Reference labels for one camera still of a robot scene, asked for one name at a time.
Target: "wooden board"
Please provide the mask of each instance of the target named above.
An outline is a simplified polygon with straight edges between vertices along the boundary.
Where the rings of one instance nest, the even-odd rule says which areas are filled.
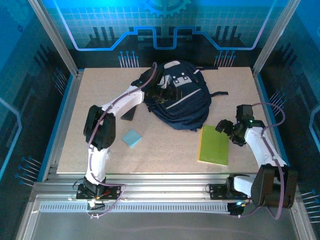
[[[88,110],[122,94],[147,68],[86,68],[76,98],[70,125],[58,164],[58,173],[85,173],[88,149],[83,135]],[[228,91],[229,96],[212,98],[205,124],[236,121],[236,107],[260,102],[249,67],[222,67],[202,72],[209,90]],[[255,118],[266,118],[262,107],[253,109]],[[130,148],[121,138],[134,129],[142,140]],[[229,163],[222,166],[197,161],[200,131],[174,130],[148,112],[144,103],[136,108],[133,121],[118,119],[116,140],[106,162],[107,173],[256,173],[258,164],[248,145],[229,143]]]

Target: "green notebook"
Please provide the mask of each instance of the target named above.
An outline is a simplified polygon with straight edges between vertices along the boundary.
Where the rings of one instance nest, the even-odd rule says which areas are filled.
[[[228,165],[229,138],[215,126],[204,125],[200,133],[198,161]]]

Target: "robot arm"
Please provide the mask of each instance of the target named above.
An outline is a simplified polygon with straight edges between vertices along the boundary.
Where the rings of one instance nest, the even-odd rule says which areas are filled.
[[[232,176],[229,189],[246,194],[257,206],[278,207],[281,187],[278,182],[275,182],[275,178],[280,180],[280,171],[275,161],[277,160],[284,179],[283,208],[291,208],[298,182],[297,171],[287,166],[278,155],[267,134],[263,132],[264,123],[261,120],[255,120],[251,105],[237,106],[236,121],[237,123],[233,124],[231,121],[222,120],[216,126],[216,130],[226,133],[230,140],[240,147],[248,143],[259,171],[255,178],[240,174]]]
[[[100,131],[96,133],[96,137],[91,143],[91,148],[88,149],[89,161],[85,179],[94,185],[99,185],[99,182],[103,182],[106,178],[106,159],[108,157],[108,149],[116,138],[116,119],[120,118],[144,100],[145,93],[140,89],[126,95],[137,88],[138,87],[136,86],[130,86],[123,94],[116,98],[120,100],[117,101],[110,110],[108,110],[105,118],[103,119],[102,125],[99,126]],[[99,117],[114,101],[115,100],[103,105],[102,107],[94,105],[90,108],[84,128],[87,143],[89,142]]]

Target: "navy blue backpack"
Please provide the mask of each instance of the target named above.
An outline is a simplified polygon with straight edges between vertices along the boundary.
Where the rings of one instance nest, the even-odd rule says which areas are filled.
[[[167,97],[165,101],[159,101],[154,97],[148,97],[147,91],[144,102],[149,112],[153,112],[176,130],[197,131],[202,128],[209,115],[211,98],[228,95],[226,91],[210,94],[200,69],[190,62],[174,60],[160,64],[157,68],[163,73],[160,83],[157,83],[158,92],[169,93],[174,97],[172,100],[168,100],[170,98]],[[150,70],[143,73],[140,79],[146,78],[144,75],[147,72],[150,73]]]

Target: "small blue square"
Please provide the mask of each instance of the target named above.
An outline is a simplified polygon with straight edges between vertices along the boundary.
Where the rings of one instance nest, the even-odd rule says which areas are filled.
[[[122,140],[128,144],[130,148],[133,148],[141,139],[142,137],[133,129],[122,137]]]

